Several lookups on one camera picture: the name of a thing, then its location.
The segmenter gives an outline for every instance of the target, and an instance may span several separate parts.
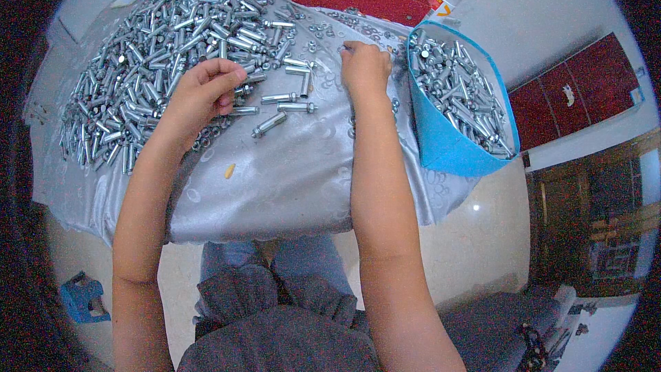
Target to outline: blue container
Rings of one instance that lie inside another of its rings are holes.
[[[447,26],[434,21],[423,21],[417,25],[416,29],[421,27],[427,31],[430,38],[441,39],[446,43],[453,43],[453,41],[458,40],[466,47],[484,76],[492,83],[496,97],[501,97],[500,100],[503,102],[509,117],[509,125],[505,127],[506,133],[508,128],[511,129],[511,134],[506,136],[506,141],[508,141],[508,145],[514,147],[514,153],[518,155],[520,149],[519,133],[514,122],[512,106],[507,97],[507,91],[500,77],[500,72],[491,56],[484,52],[484,49],[474,41]],[[409,61],[413,111],[418,146],[420,147],[420,163],[423,167],[448,172],[456,176],[482,177],[501,169],[512,161],[494,157],[454,129],[450,121],[434,107],[432,102],[417,87],[415,77],[413,77],[410,70],[408,46],[407,60]]]

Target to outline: person's left hand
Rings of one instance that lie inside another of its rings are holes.
[[[245,78],[243,67],[227,59],[195,65],[179,80],[154,134],[186,153],[211,118],[232,112],[234,88]]]

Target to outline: hand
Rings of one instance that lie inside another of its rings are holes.
[[[343,50],[342,81],[354,104],[363,95],[385,95],[392,70],[390,54],[378,46],[360,41],[346,41]]]
[[[154,134],[172,143],[183,155],[211,118],[232,112],[234,88],[245,78],[243,67],[227,59],[209,59],[195,65],[179,80]]]

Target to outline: patterned tablecloth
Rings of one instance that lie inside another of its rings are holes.
[[[276,0],[271,9],[284,5]],[[121,166],[103,166],[98,172],[80,169],[71,159],[63,161],[57,145],[60,136],[60,108],[87,61],[120,23],[130,8],[105,9],[88,30],[80,52],[57,72],[39,72],[36,80],[59,81],[55,94],[33,91],[28,108],[49,107],[44,125],[24,115],[31,125],[34,158],[33,200],[46,204],[65,227],[100,236],[108,245],[112,237],[129,176]],[[477,178],[464,178],[420,166],[418,146],[412,128],[409,77],[402,40],[410,28],[375,18],[357,18],[348,26],[332,18],[332,10],[301,8],[306,19],[297,20],[298,35],[293,56],[318,64],[310,102],[314,114],[291,112],[282,125],[260,139],[251,129],[276,111],[263,105],[259,115],[240,117],[212,144],[199,153],[188,153],[182,163],[168,217],[168,239],[172,242],[268,240],[305,234],[339,233],[352,227],[349,213],[354,140],[351,137],[350,99],[340,83],[338,47],[344,40],[376,43],[394,49],[393,70],[388,82],[390,98],[401,106],[395,114],[406,169],[415,199],[418,222],[430,225],[442,220],[475,187]],[[316,39],[310,24],[329,23],[335,37]],[[303,46],[311,39],[318,50],[311,54]],[[301,77],[284,69],[268,72],[268,80],[257,85],[248,104],[259,104],[261,95],[298,92]],[[224,173],[230,164],[236,169],[230,179]]]

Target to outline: person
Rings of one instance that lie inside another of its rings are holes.
[[[343,84],[356,113],[350,203],[365,313],[356,310],[343,272],[332,268],[341,271],[341,261],[327,237],[284,242],[271,268],[252,243],[208,243],[196,342],[178,370],[465,370],[424,276],[386,95],[390,55],[358,41],[344,45]],[[245,78],[224,59],[188,70],[137,159],[113,244],[117,371],[173,370],[157,283],[172,181],[198,131],[232,110],[233,90]]]

